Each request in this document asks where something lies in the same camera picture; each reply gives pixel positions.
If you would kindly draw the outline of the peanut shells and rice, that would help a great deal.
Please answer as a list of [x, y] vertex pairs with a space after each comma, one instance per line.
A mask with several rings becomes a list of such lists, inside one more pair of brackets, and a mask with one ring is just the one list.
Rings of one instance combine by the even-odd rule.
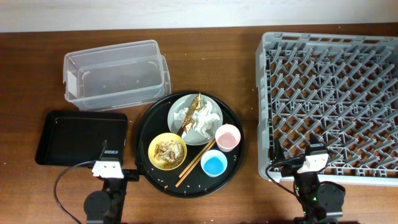
[[164, 169], [172, 169], [178, 166], [184, 156], [183, 146], [178, 141], [168, 140], [156, 144], [154, 159]]

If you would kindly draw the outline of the pink cup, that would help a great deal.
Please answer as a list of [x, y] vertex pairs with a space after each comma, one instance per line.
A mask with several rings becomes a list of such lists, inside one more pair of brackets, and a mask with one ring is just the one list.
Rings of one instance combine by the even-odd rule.
[[215, 140], [219, 150], [232, 151], [241, 140], [239, 129], [232, 124], [224, 124], [216, 130]]

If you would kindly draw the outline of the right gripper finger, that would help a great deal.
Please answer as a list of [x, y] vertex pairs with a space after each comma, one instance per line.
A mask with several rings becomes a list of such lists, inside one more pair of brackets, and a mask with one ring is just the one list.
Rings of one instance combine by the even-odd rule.
[[310, 146], [324, 146], [322, 142], [320, 142], [315, 134], [310, 134]]
[[283, 160], [285, 160], [284, 150], [279, 138], [276, 138], [274, 141], [273, 163], [278, 163]]

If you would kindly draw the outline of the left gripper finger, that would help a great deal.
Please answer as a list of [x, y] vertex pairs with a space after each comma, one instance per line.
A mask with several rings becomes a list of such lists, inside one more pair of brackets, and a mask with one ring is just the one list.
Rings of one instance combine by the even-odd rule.
[[142, 155], [141, 143], [142, 142], [139, 140], [135, 141], [135, 165], [140, 174], [145, 174], [146, 173], [146, 162]]
[[104, 140], [101, 145], [101, 154], [99, 156], [99, 160], [102, 160], [103, 154], [107, 150], [107, 147], [108, 147], [107, 140]]

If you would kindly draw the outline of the light blue cup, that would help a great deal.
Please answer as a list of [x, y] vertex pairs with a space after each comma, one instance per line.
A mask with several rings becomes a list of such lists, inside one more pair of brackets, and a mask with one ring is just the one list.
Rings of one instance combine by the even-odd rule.
[[228, 161], [221, 151], [209, 150], [202, 155], [200, 165], [207, 176], [217, 177], [226, 170]]

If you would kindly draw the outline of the round black serving tray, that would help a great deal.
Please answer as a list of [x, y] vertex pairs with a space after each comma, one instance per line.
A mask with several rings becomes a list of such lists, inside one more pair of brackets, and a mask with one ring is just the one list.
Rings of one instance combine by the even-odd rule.
[[180, 184], [175, 187], [175, 184], [180, 179], [178, 175], [188, 166], [194, 157], [205, 147], [188, 146], [187, 156], [182, 165], [173, 170], [160, 170], [153, 166], [149, 160], [148, 148], [150, 142], [158, 135], [170, 131], [167, 125], [167, 114], [178, 99], [183, 96], [194, 94], [194, 91], [183, 91], [179, 93], [172, 93], [157, 101], [150, 107], [141, 118], [134, 136], [134, 156], [135, 156], [135, 141], [141, 141], [142, 155], [146, 162], [146, 173], [141, 174], [144, 178], [159, 191], [180, 198], [195, 198], [211, 194], [227, 184], [233, 175], [238, 171], [241, 161], [244, 157], [244, 132], [242, 125], [234, 113], [234, 111], [223, 101], [209, 95], [212, 100], [221, 108], [224, 124], [232, 124], [236, 126], [241, 133], [241, 140], [239, 144], [230, 152], [226, 152], [225, 156], [228, 161], [226, 170], [217, 177], [209, 177], [202, 170], [201, 165], [197, 165], [190, 175]]

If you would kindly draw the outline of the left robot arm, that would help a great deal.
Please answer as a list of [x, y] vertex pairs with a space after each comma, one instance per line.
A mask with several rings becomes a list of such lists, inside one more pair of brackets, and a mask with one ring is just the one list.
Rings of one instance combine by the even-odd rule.
[[103, 141], [99, 159], [94, 161], [93, 176], [103, 181], [101, 190], [92, 192], [84, 202], [86, 222], [90, 224], [121, 223], [127, 184], [139, 181], [139, 171], [123, 169], [115, 153], [108, 153]]

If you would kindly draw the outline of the wooden chopstick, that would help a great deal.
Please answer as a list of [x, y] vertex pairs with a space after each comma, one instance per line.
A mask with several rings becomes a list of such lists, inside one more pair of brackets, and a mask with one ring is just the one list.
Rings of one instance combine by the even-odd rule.
[[180, 178], [180, 179], [178, 180], [178, 182], [175, 184], [175, 187], [179, 187], [180, 184], [190, 175], [190, 173], [189, 173], [188, 175], [186, 175], [186, 176]]
[[198, 154], [197, 156], [189, 163], [188, 166], [186, 166], [186, 168], [184, 168], [184, 170], [180, 173], [180, 175], [178, 176], [179, 178], [182, 178], [186, 175], [188, 175], [193, 168], [198, 164], [198, 162], [200, 161], [202, 155], [204, 155], [204, 153], [208, 150], [210, 150], [213, 145], [215, 144], [215, 139], [212, 139]]

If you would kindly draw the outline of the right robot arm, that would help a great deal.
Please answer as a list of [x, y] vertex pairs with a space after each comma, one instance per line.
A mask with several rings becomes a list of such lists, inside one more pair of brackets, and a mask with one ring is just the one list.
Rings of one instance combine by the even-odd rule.
[[326, 168], [329, 152], [315, 135], [310, 135], [310, 144], [299, 156], [286, 158], [279, 140], [275, 141], [271, 167], [280, 167], [282, 177], [293, 177], [291, 193], [302, 206], [303, 216], [294, 218], [294, 223], [338, 223], [343, 216], [342, 206], [345, 188], [335, 182], [323, 181], [318, 173]]

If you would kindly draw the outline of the yellow bowl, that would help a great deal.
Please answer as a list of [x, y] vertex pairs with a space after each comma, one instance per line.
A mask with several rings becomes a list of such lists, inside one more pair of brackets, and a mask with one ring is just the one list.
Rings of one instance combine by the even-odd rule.
[[174, 134], [174, 133], [162, 133], [162, 134], [156, 136], [151, 141], [151, 143], [149, 145], [148, 156], [149, 156], [149, 160], [150, 160], [151, 164], [153, 166], [155, 166], [156, 168], [160, 169], [160, 170], [173, 170], [173, 169], [176, 169], [178, 167], [178, 166], [176, 166], [176, 167], [174, 167], [172, 169], [164, 169], [161, 166], [161, 164], [154, 159], [156, 144], [161, 142], [161, 141], [168, 141], [168, 140], [178, 141], [183, 146], [183, 150], [184, 150], [185, 156], [184, 156], [182, 162], [178, 166], [180, 166], [183, 163], [183, 161], [185, 160], [185, 158], [187, 156], [187, 146], [186, 146], [185, 142], [183, 141], [183, 139], [180, 136], [178, 136], [177, 134]]

